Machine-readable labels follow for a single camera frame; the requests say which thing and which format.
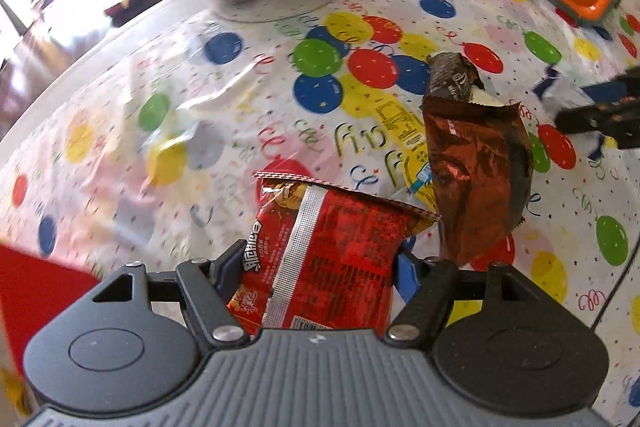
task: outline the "green balloon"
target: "green balloon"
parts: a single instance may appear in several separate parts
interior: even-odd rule
[[[562,59],[561,53],[556,47],[543,36],[538,35],[536,32],[526,32],[524,34],[524,43],[527,45],[527,49],[533,53],[537,58],[546,62],[547,64],[557,64]]]
[[[551,168],[551,160],[540,138],[535,134],[529,133],[529,141],[531,142],[531,153],[533,155],[533,168],[537,172],[547,172]]]
[[[623,16],[620,16],[620,27],[629,35],[634,34],[634,29],[631,27],[631,24],[629,24],[629,21]]]
[[[600,216],[596,221],[596,237],[602,255],[611,266],[620,266],[626,261],[629,241],[625,229],[611,216]]]
[[[293,50],[293,63],[303,74],[317,78],[338,71],[342,57],[328,42],[304,39]]]
[[[155,131],[169,112],[169,97],[163,92],[152,94],[140,108],[138,126],[144,131]]]

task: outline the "balloon print tablecloth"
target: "balloon print tablecloth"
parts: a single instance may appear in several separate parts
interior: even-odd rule
[[[461,52],[490,95],[522,102],[536,170],[524,223],[471,268],[513,263],[588,325],[628,269],[596,328],[611,358],[596,407],[626,425],[640,405],[640,264],[628,266],[640,156],[607,143],[588,161],[530,89],[549,65],[578,86],[625,70],[639,18],[635,0],[593,29],[544,0],[335,0],[261,24],[203,13],[123,57],[34,131],[2,170],[0,233],[101,275],[134,259],[172,269],[247,237],[261,169],[421,204],[372,94],[420,118],[427,56]],[[437,254],[434,229],[415,251]]]

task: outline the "ridged gray plastic surface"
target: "ridged gray plastic surface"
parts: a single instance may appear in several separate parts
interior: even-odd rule
[[[513,419],[480,409],[448,387],[419,351],[389,347],[372,330],[266,330],[252,346],[216,353],[191,387],[149,412],[97,420],[45,409],[28,425],[608,426],[591,410],[548,419]]]

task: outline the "barcode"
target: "barcode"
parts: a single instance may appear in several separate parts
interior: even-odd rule
[[[292,330],[331,330],[333,328],[323,326],[322,324],[310,321],[309,319],[300,317],[298,315],[293,315],[293,320],[291,321],[291,329]]]

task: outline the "brown foil wrapper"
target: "brown foil wrapper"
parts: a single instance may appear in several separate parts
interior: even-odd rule
[[[422,101],[441,256],[458,266],[510,233],[529,201],[533,158],[518,107]]]
[[[430,59],[429,64],[431,96],[468,102],[471,98],[471,86],[484,89],[478,70],[462,54],[439,53]]]

